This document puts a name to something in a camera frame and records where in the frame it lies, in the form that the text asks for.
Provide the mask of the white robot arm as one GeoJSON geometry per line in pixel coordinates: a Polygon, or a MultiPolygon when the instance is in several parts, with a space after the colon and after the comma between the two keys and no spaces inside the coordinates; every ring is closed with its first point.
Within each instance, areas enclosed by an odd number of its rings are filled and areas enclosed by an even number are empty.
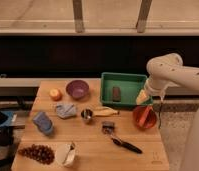
{"type": "MultiPolygon", "coordinates": [[[[199,68],[184,66],[183,59],[177,53],[150,59],[146,69],[149,77],[136,98],[137,105],[151,96],[158,96],[163,101],[170,84],[185,87],[199,95],[199,68]]],[[[199,171],[199,108],[189,129],[180,171],[199,171]]]]}

